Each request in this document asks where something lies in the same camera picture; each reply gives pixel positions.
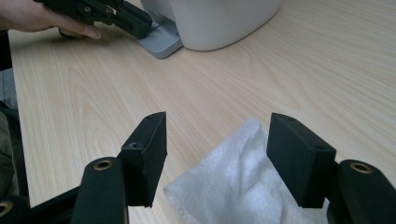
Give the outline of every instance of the crumpled tissue paper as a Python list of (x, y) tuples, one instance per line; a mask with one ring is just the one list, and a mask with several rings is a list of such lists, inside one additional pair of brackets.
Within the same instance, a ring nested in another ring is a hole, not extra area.
[(164, 188), (185, 223), (328, 223), (297, 205), (266, 156), (268, 132), (248, 119), (205, 159)]

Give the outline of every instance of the gray base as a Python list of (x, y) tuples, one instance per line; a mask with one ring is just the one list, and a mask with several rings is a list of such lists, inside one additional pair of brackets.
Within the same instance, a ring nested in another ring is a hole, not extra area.
[(137, 41), (157, 59), (164, 59), (183, 47), (175, 23), (168, 19), (153, 28), (146, 38)]

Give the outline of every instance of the wooden table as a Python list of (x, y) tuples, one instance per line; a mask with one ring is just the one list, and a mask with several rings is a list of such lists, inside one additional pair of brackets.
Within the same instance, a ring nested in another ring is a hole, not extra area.
[(246, 119), (295, 117), (396, 186), (396, 2), (285, 0), (252, 35), (224, 49), (165, 60), (123, 31), (64, 40), (56, 29), (10, 32), (32, 205), (79, 185), (86, 164), (116, 156), (140, 120), (166, 111), (169, 155), (140, 223), (176, 223), (163, 187)]

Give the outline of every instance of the hand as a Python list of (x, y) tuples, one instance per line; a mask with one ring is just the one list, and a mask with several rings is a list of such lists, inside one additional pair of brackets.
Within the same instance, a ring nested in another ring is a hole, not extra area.
[(0, 0), (0, 3), (0, 30), (37, 32), (58, 27), (69, 35), (85, 35), (94, 39), (101, 36), (96, 27), (58, 14), (33, 0)]

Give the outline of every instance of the black tool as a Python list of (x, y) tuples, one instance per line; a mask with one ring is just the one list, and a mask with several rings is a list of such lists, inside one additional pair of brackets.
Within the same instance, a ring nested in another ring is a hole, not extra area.
[(115, 24), (137, 39), (145, 38), (151, 29), (152, 18), (150, 15), (124, 0), (35, 1), (89, 25), (93, 25), (95, 21), (107, 25)]
[(396, 190), (373, 165), (334, 161), (336, 150), (297, 119), (273, 114), (267, 155), (303, 208), (330, 201), (331, 224), (396, 223)]
[(0, 223), (129, 223), (128, 205), (152, 206), (166, 151), (166, 115), (145, 117), (117, 158), (92, 161), (79, 187), (34, 208), (0, 198)]

